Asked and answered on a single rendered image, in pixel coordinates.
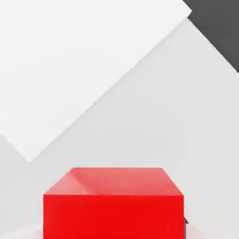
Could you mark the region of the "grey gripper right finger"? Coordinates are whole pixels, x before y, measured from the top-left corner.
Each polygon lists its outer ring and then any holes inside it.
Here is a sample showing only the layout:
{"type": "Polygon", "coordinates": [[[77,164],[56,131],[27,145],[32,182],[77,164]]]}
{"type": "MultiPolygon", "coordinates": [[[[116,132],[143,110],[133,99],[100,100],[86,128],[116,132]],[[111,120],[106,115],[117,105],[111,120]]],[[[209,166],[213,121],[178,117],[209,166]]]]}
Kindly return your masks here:
{"type": "Polygon", "coordinates": [[[184,217],[184,239],[208,239],[210,231],[210,222],[195,222],[189,217],[184,217]]]}

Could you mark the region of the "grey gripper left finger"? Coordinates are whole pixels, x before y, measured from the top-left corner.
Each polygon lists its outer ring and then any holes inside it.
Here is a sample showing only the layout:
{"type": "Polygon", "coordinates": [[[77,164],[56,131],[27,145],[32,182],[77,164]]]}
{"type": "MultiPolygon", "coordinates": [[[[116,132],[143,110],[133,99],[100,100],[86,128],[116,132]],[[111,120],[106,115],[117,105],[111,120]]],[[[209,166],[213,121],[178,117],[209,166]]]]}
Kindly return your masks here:
{"type": "Polygon", "coordinates": [[[25,227],[8,234],[7,239],[43,239],[43,227],[40,225],[25,227]]]}

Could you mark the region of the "small red cube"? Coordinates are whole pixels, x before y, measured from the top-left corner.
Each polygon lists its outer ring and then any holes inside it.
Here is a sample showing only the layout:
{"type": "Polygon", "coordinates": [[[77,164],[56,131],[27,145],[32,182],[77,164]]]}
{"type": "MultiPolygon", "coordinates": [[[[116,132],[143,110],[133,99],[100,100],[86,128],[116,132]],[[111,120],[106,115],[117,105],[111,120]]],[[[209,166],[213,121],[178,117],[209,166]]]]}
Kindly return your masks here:
{"type": "Polygon", "coordinates": [[[43,239],[185,239],[184,196],[161,168],[72,168],[43,195],[43,239]]]}

